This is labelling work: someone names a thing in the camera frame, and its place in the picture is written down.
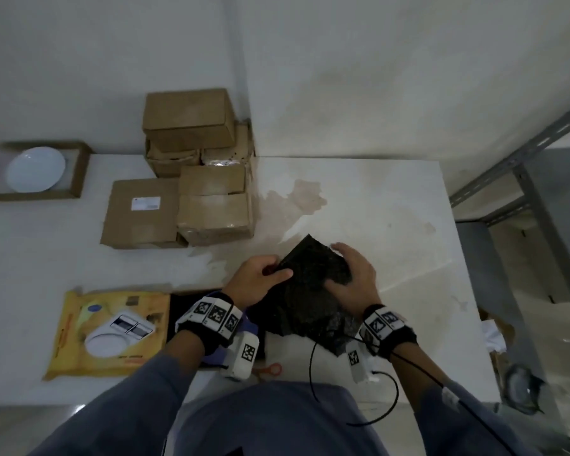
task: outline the gray sleeve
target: gray sleeve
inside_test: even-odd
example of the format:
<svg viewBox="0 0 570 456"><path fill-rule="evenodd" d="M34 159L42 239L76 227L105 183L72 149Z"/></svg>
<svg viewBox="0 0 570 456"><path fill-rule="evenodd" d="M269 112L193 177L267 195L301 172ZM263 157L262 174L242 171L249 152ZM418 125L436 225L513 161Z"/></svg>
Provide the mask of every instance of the gray sleeve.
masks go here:
<svg viewBox="0 0 570 456"><path fill-rule="evenodd" d="M158 354L63 423L32 456L159 455L194 375Z"/></svg>
<svg viewBox="0 0 570 456"><path fill-rule="evenodd" d="M449 383L460 401L467 404L501 439L516 456L539 456L535 449L525 446L513 430L460 384ZM433 455L507 455L510 452L491 435L467 410L458 405L458 411L446 406L441 398L441 388L435 385L422 398L420 411L416 413L418 428L422 434L427 456Z"/></svg>

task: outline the right hand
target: right hand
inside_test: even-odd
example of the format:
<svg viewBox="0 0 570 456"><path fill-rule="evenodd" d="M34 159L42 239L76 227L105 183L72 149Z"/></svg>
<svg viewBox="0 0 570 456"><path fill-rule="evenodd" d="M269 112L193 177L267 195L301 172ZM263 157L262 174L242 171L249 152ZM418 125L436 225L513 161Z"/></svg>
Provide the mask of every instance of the right hand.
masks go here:
<svg viewBox="0 0 570 456"><path fill-rule="evenodd" d="M367 307L382 304L376 288L376 270L355 248L344 243L334 243L331 247L342 254L351 270L352 280L344 285L328 278L325 289L338 299L342 307L362 320Z"/></svg>

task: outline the wrist strap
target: wrist strap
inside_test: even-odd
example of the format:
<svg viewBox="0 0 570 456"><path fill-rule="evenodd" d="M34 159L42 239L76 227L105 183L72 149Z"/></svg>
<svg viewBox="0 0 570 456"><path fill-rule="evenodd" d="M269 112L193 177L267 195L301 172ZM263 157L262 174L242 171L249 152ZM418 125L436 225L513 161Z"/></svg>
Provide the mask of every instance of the wrist strap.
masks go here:
<svg viewBox="0 0 570 456"><path fill-rule="evenodd" d="M404 342L418 344L416 333L406 325L405 319L381 304L365 309L364 324L359 334L373 355L388 361L396 346Z"/></svg>
<svg viewBox="0 0 570 456"><path fill-rule="evenodd" d="M218 346L230 344L243 312L236 308L232 299L218 291L211 293L188 309L175 322L175 331L187 329L203 341L205 354L215 352Z"/></svg>

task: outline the hand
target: hand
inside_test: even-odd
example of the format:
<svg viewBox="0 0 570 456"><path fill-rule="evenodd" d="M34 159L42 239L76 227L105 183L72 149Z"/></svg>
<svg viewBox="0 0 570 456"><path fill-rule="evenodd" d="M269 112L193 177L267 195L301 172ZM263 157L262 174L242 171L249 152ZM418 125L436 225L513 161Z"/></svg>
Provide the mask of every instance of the hand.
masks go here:
<svg viewBox="0 0 570 456"><path fill-rule="evenodd" d="M346 284L325 280L325 289L332 293L347 311L358 319L365 309L373 304L382 304L376 288L376 270L355 248L344 243L331 245L346 260L351 269L352 280Z"/></svg>
<svg viewBox="0 0 570 456"><path fill-rule="evenodd" d="M278 256L253 256L243 262L222 292L233 300L236 307L244 310L262 300L270 288L291 278L294 271L282 269L272 275L263 275L266 267L274 266Z"/></svg>

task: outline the black plastic bag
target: black plastic bag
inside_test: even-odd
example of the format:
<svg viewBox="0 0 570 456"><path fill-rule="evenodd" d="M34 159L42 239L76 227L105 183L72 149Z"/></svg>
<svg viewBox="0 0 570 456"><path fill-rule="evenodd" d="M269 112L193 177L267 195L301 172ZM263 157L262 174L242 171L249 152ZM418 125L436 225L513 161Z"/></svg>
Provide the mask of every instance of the black plastic bag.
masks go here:
<svg viewBox="0 0 570 456"><path fill-rule="evenodd" d="M355 336L360 323L323 287L327 278L350 282L344 258L307 235L274 271L281 269L292 269L293 277L251 306L249 319L271 333L309 337L336 356L344 353L350 338L343 334Z"/></svg>

